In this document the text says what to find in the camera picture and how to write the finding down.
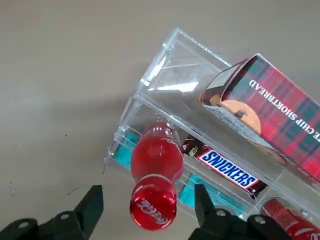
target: table surface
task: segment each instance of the table surface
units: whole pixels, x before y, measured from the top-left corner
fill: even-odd
[[[187,239],[197,222],[182,212],[164,231],[135,226],[134,183],[102,174],[127,99],[179,26],[227,60],[263,54],[319,102],[319,9],[318,0],[1,0],[0,227],[47,221],[102,184],[91,239]]]

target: snickers logo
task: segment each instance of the snickers logo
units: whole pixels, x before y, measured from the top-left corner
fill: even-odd
[[[221,156],[215,150],[208,150],[199,155],[197,159],[242,189],[248,189],[259,182],[258,178]]]

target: clear acrylic display case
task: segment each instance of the clear acrylic display case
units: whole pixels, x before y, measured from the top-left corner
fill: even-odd
[[[219,122],[199,104],[199,96],[205,87],[219,72],[230,66],[179,28],[174,29],[128,100],[104,160],[106,167],[119,168],[131,176],[128,168],[131,152],[142,131],[161,116],[174,124],[181,142],[191,134],[268,184],[256,199],[252,199],[241,188],[194,158],[185,156],[184,174],[175,185],[177,193],[184,188],[192,188],[190,176],[197,175],[218,191],[214,197],[220,198],[220,204],[223,205],[225,196],[228,196],[243,206],[238,215],[244,219],[258,213],[266,199],[279,196],[290,201],[304,216],[319,225],[320,193],[283,165],[270,159],[270,156],[263,155],[240,135],[235,135],[231,128]],[[119,161],[117,156],[120,154],[122,158]],[[182,202],[178,207],[195,216],[192,207]]]

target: red plaid packaging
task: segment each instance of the red plaid packaging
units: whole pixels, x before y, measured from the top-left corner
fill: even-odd
[[[221,72],[200,102],[290,170],[320,182],[319,104],[260,54]]]

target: coca-cola bottle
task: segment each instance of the coca-cola bottle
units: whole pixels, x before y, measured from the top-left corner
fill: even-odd
[[[136,181],[130,201],[135,223],[146,230],[159,230],[172,223],[177,213],[174,183],[184,168],[177,132],[166,121],[147,127],[131,157]]]
[[[320,240],[320,229],[281,197],[268,199],[262,205],[261,214],[272,217],[293,240]]]

